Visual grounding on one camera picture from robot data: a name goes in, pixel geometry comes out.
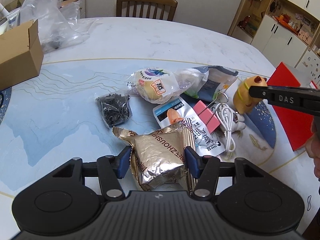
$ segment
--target metal screw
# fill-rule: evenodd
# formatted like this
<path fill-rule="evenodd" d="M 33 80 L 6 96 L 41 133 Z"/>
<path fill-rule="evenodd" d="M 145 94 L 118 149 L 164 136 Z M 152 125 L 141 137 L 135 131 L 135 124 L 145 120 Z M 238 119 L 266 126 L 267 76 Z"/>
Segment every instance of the metal screw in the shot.
<path fill-rule="evenodd" d="M 119 189 L 110 189 L 107 191 L 108 197 L 120 197 L 122 195 L 122 191 Z"/>
<path fill-rule="evenodd" d="M 197 189 L 195 195 L 198 197 L 207 197 L 210 195 L 210 191 L 204 188 Z"/>

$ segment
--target red box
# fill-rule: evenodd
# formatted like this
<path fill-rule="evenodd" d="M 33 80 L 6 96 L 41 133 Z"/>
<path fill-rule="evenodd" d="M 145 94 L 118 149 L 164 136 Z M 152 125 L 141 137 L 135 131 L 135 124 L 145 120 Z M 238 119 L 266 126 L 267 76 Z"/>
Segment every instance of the red box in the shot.
<path fill-rule="evenodd" d="M 304 73 L 283 62 L 269 78 L 268 86 L 308 87 L 311 80 Z M 301 148 L 312 135 L 310 131 L 313 116 L 295 110 L 273 106 L 289 139 L 292 150 Z"/>

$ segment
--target bread bun package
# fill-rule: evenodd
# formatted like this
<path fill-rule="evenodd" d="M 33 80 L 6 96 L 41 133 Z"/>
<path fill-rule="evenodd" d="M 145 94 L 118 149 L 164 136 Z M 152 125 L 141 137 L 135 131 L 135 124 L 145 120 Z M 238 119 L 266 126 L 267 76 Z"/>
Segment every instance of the bread bun package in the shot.
<path fill-rule="evenodd" d="M 175 72 L 160 68 L 140 69 L 130 75 L 126 86 L 153 104 L 163 104 L 182 93 L 211 102 L 218 91 L 226 90 L 238 72 L 222 66 L 202 66 Z"/>

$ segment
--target white snack packet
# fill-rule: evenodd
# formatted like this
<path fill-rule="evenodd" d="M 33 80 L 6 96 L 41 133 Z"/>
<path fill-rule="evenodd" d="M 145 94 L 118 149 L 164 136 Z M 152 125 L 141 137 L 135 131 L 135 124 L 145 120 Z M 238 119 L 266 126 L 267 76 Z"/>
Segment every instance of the white snack packet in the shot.
<path fill-rule="evenodd" d="M 181 97 L 173 98 L 165 104 L 156 106 L 153 109 L 153 115 L 161 128 L 167 127 L 182 119 L 189 118 L 192 123 L 196 152 L 199 156 L 217 156 L 225 151 L 225 147 L 218 140 L 216 133 L 209 133 L 206 125 L 201 121 L 193 108 Z"/>

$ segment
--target drawer handle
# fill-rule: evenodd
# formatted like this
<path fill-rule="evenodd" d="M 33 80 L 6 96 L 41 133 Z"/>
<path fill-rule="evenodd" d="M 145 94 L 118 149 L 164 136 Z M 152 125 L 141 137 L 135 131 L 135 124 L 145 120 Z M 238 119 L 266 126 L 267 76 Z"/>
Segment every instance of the drawer handle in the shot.
<path fill-rule="evenodd" d="M 288 44 L 287 45 L 289 45 L 289 43 L 290 43 L 290 41 L 292 40 L 292 37 L 290 38 L 290 40 L 289 40 L 289 42 L 288 42 Z"/>

